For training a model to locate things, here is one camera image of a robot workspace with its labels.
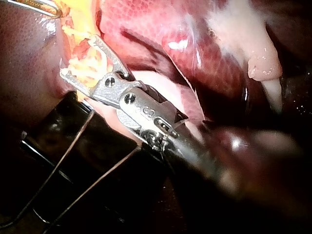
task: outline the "screw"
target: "screw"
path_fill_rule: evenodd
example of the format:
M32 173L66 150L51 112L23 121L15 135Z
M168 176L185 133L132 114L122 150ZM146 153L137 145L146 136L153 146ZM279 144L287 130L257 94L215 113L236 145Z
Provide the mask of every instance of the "screw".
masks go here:
M133 104L136 101L136 95L129 93L125 96L125 103L126 104Z
M109 78L107 78L107 80L105 81L105 86L106 86L107 88L111 88L114 84L115 84L115 78L114 78L114 77L109 77Z

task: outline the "yellow fat tissue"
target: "yellow fat tissue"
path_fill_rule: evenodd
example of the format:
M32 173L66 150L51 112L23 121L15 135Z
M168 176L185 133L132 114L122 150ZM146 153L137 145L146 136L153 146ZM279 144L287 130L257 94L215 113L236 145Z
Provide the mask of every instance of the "yellow fat tissue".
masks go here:
M99 8L98 0L54 0L62 8L67 17L71 17L74 28L63 25L62 30L68 36L74 36L74 45L78 46L84 39L91 35L100 35L96 26L96 11ZM107 57L96 49L90 47L87 55L82 58L71 58L68 69L88 87L94 87L97 82L107 73ZM81 101L85 96L78 92L78 99Z

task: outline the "surgical clip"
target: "surgical clip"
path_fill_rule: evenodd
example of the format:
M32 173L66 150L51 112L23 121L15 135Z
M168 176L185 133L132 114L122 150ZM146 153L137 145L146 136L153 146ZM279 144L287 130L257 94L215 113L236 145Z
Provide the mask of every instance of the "surgical clip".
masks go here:
M62 11L51 0L0 0L26 9L37 11L53 19L62 17Z

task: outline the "metal wire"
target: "metal wire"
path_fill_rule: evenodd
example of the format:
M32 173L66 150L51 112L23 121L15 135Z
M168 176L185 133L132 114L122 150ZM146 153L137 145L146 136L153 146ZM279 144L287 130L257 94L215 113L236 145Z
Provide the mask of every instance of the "metal wire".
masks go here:
M132 150L126 157L117 162L111 169L109 169L105 174L103 174L96 182L94 182L87 190L85 190L72 204L70 204L52 223L51 225L42 233L47 234L48 231L82 198L84 197L91 189L93 189L101 180L103 180L107 175L113 172L117 167L119 167L122 163L128 160L131 156L141 150L141 146L137 146L134 150Z
M51 0L0 0L26 9L37 11L53 19L62 17L62 11Z
M51 179L51 177L54 175L54 173L59 169L60 164L64 161L64 159L68 156L68 154L70 153L70 151L72 150L72 148L74 147L74 145L76 144L76 142L79 140L81 134L84 132L84 130L86 129L86 127L88 126L89 122L91 121L92 117L94 115L94 110L91 110L87 120L85 121L85 123L83 124L83 126L80 128L80 130L78 131L78 133L76 134L73 142L70 144L70 146L68 147L68 149L66 150L66 152L63 154L62 158L59 160L59 162L57 163L57 165L55 166L55 168L53 169L53 171L50 173L50 175L48 176L48 178L44 181L44 183L42 184L42 186L37 190L36 194L30 199L30 201L26 204L26 206L21 210L21 212L12 220L9 222L5 222L0 224L0 230L1 229L5 229L8 228L10 226L12 226L13 224L15 224L17 221L19 221L21 219L21 217L25 214L25 212L30 208L31 204L34 202L34 200L38 197L38 195L40 194L40 192L42 191L42 189L46 186L46 184L49 182L49 180Z

